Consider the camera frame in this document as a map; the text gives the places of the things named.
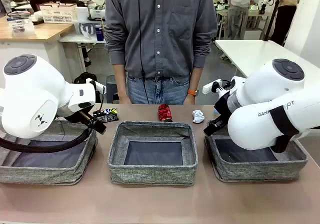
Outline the dark blue bottle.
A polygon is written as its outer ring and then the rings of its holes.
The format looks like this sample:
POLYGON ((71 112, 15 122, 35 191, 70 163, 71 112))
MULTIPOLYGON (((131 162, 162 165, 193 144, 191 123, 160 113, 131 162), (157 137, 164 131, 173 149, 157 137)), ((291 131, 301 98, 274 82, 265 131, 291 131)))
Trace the dark blue bottle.
POLYGON ((97 24, 94 26, 95 28, 95 33, 96 33, 96 39, 99 42, 102 42, 104 40, 104 35, 103 35, 103 28, 100 24, 97 24))

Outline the black snack wrapper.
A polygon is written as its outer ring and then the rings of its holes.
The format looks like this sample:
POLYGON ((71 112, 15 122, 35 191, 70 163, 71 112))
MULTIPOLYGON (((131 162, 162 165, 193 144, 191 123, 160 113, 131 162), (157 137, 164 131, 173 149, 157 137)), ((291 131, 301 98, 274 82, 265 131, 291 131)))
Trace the black snack wrapper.
POLYGON ((102 123, 114 122, 119 120, 117 108, 108 108, 93 111, 93 117, 102 123))

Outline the light wooden side table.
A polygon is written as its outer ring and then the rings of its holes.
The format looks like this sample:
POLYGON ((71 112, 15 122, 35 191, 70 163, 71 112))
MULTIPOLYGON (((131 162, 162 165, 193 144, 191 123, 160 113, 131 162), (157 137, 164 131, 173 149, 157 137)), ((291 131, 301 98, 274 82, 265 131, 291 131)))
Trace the light wooden side table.
POLYGON ((34 27, 33 35, 13 36, 6 17, 0 18, 0 87, 5 85, 3 67, 12 58, 23 54, 42 57, 71 82, 66 55, 59 39, 72 29, 71 24, 44 23, 34 27))

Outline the bystander in white shirt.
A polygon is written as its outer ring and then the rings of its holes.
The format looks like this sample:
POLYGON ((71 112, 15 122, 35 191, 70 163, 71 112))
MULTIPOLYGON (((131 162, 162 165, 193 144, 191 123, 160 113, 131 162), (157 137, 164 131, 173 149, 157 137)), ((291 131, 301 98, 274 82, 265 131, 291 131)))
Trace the bystander in white shirt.
POLYGON ((242 40, 244 38, 250 4, 259 0, 227 0, 228 10, 224 26, 225 40, 242 40))

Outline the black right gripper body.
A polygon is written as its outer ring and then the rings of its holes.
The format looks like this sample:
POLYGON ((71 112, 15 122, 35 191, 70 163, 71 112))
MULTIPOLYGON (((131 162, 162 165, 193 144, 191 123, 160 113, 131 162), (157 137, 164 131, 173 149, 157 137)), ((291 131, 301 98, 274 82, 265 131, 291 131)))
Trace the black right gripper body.
POLYGON ((228 121, 232 113, 237 109, 237 99, 235 94, 230 94, 230 90, 218 90, 219 99, 214 107, 224 121, 228 121))

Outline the grey fabric basket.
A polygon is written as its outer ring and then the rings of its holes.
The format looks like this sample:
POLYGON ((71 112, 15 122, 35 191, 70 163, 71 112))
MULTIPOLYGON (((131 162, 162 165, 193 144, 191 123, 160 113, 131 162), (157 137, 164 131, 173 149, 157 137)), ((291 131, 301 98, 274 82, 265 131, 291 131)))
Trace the grey fabric basket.
POLYGON ((108 154, 118 184, 193 185, 198 152, 192 126, 179 122, 123 121, 108 154))
MULTIPOLYGON (((30 147, 50 147, 72 141, 86 126, 56 120, 41 135, 33 139, 20 139, 0 130, 0 141, 8 140, 30 147)), ((98 142, 96 132, 79 145, 55 153, 22 153, 0 147, 0 183, 74 185, 78 183, 98 142)))
POLYGON ((271 148, 254 151, 238 147, 228 135, 205 136, 215 176, 222 182, 291 181, 308 162, 300 145, 290 142, 282 153, 271 148))

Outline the white paper ball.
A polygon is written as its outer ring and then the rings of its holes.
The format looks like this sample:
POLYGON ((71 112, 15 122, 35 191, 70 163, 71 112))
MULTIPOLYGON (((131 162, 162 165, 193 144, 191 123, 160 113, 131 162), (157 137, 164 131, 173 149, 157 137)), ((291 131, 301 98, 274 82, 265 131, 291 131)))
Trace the white paper ball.
POLYGON ((193 123, 200 124, 205 120, 205 116, 201 110, 193 110, 193 123))

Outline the white plastic crate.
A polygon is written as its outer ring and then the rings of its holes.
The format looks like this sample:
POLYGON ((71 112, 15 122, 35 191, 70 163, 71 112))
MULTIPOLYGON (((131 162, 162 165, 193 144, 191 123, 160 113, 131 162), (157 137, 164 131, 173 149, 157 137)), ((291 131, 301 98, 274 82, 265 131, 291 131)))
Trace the white plastic crate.
POLYGON ((72 24, 77 18, 77 4, 45 3, 39 7, 44 23, 72 24))

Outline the person's left forearm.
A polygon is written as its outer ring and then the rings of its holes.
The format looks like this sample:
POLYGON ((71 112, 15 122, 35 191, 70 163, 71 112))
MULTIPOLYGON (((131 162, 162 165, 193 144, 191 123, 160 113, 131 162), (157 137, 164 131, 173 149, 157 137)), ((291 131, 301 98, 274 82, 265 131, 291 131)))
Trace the person's left forearm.
POLYGON ((202 68, 194 67, 189 80, 189 90, 196 91, 202 75, 202 68))

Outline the black backpack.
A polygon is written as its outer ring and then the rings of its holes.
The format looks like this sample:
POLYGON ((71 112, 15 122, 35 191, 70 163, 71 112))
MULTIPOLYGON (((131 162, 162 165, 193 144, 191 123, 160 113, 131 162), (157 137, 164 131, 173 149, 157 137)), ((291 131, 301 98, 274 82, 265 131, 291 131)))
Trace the black backpack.
POLYGON ((95 74, 84 72, 80 74, 78 77, 76 77, 73 81, 74 84, 85 84, 87 79, 92 79, 94 81, 97 81, 97 76, 95 74))

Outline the white cylindrical container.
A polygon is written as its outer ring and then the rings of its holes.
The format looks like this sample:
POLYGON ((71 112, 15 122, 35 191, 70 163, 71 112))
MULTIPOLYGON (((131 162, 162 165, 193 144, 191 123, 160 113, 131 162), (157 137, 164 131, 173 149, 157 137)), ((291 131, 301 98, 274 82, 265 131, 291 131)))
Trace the white cylindrical container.
POLYGON ((76 16, 79 22, 85 22, 89 17, 89 10, 87 7, 76 7, 76 16))

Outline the crushed red soda can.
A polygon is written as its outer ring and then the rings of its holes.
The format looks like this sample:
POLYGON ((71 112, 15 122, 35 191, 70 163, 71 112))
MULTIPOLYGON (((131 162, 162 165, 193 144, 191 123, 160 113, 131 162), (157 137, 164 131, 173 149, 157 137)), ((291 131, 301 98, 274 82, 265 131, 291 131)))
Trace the crushed red soda can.
POLYGON ((158 119, 161 122, 172 122, 172 113, 167 104, 161 104, 158 108, 158 119))

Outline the large white table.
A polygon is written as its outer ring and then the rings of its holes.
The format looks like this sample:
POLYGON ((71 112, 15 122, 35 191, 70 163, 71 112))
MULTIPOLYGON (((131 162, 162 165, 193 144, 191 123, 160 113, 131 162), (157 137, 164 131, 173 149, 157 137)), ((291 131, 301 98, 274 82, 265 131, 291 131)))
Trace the large white table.
POLYGON ((236 66, 235 76, 247 77, 273 59, 289 59, 303 69, 305 87, 320 85, 320 68, 273 41, 217 40, 215 44, 236 66))

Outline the person's right forearm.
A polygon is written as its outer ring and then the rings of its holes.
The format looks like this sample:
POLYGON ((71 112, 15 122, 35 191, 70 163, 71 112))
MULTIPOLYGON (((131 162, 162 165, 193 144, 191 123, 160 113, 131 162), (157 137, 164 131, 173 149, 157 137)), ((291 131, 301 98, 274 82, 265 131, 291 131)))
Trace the person's right forearm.
POLYGON ((113 64, 112 67, 114 70, 118 96, 127 95, 125 66, 122 64, 113 64))

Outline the clear plastic storage box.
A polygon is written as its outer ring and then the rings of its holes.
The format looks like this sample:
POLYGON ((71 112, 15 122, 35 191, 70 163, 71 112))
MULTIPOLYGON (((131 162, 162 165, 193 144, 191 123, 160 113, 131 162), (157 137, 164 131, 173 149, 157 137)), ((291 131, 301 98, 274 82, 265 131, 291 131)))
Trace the clear plastic storage box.
POLYGON ((9 21, 8 25, 13 36, 28 36, 35 34, 34 24, 29 19, 9 21))

